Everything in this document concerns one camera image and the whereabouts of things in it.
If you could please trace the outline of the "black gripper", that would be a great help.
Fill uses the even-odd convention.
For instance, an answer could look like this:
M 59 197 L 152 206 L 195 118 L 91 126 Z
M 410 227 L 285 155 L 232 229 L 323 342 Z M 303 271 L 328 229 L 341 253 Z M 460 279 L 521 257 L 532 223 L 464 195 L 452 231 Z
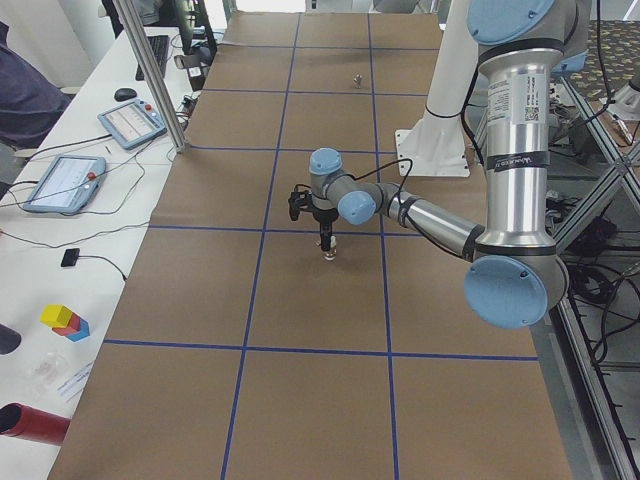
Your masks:
M 337 220 L 337 210 L 317 208 L 313 213 L 314 219 L 319 223 L 319 232 L 322 236 L 320 239 L 320 248 L 323 252 L 331 250 L 332 225 Z

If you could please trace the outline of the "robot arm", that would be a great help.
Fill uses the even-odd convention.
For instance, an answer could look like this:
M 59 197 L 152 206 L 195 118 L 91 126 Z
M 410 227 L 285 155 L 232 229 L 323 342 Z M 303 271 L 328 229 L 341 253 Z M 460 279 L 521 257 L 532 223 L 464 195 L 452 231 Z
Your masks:
M 382 214 L 470 264 L 464 293 L 494 326 L 515 329 L 541 320 L 564 296 L 567 270 L 545 229 L 549 165 L 549 94 L 556 71 L 584 62 L 587 1 L 454 2 L 448 24 L 464 24 L 477 44 L 476 70 L 488 81 L 485 144 L 479 149 L 487 187 L 487 222 L 456 216 L 393 183 L 360 182 L 341 155 L 311 154 L 310 186 L 289 199 L 289 214 L 309 212 L 319 245 L 335 253 L 332 225 Z

